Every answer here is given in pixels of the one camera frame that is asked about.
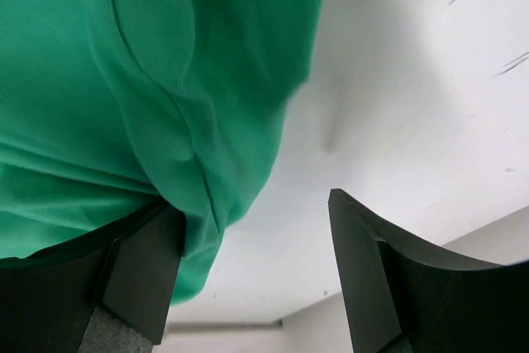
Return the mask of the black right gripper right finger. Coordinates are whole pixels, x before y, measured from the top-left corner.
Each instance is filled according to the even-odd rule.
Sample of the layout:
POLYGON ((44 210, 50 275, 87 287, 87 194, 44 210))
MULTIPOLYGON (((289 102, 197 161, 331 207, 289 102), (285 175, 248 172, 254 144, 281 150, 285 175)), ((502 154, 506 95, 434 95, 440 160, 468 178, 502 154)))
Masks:
POLYGON ((331 236, 356 352, 525 352, 528 263, 434 245, 334 188, 331 236))

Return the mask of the green tank top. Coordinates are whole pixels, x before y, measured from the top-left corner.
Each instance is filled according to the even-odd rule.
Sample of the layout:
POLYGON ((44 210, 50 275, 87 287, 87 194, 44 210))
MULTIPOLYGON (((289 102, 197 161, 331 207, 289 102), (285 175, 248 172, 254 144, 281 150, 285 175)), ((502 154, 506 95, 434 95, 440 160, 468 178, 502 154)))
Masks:
POLYGON ((1 255, 162 197, 187 217, 173 303, 265 186, 322 0, 1 0, 1 255))

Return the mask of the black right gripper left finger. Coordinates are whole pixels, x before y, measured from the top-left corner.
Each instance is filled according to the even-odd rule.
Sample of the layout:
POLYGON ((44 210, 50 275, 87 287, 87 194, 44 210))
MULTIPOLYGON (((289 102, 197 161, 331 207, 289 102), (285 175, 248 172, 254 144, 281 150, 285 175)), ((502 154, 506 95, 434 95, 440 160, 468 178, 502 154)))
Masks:
POLYGON ((4 352, 150 352, 163 339, 185 216, 151 203, 94 231, 1 261, 4 352))

